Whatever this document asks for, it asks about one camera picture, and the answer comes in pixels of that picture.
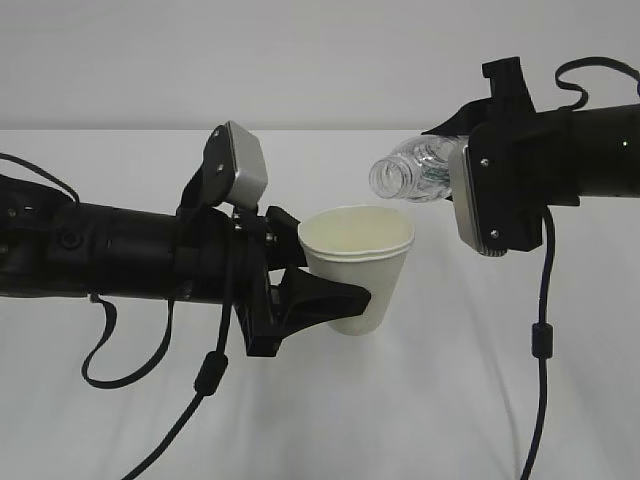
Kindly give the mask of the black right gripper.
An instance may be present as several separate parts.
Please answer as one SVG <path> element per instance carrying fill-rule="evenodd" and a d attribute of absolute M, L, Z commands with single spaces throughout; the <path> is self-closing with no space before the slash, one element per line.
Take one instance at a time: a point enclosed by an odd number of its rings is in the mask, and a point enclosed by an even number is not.
<path fill-rule="evenodd" d="M 519 57 L 483 63 L 489 93 L 461 106 L 449 119 L 422 136 L 467 137 L 469 150 L 525 150 L 531 144 L 536 110 Z"/>

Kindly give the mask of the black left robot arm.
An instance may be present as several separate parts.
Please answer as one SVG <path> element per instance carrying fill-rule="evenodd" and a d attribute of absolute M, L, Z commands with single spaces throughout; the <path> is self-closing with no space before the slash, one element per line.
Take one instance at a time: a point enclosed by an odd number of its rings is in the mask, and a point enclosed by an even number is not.
<path fill-rule="evenodd" d="M 298 221 L 210 206 L 173 215 L 76 203 L 54 188 L 1 180 L 1 292 L 221 303 L 230 297 L 252 357 L 307 328 L 362 314 L 371 295 L 311 274 Z"/>

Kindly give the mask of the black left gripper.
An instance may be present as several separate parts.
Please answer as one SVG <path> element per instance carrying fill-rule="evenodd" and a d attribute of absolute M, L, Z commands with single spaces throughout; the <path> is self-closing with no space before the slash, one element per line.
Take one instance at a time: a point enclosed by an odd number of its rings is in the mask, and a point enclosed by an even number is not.
<path fill-rule="evenodd" d="M 291 335 L 364 313 L 371 300 L 366 288 L 299 268 L 307 265 L 300 221 L 286 210 L 270 206 L 260 215 L 236 207 L 232 219 L 241 247 L 235 310 L 249 357 L 274 357 Z M 280 283 L 272 286 L 270 273 L 282 269 Z"/>

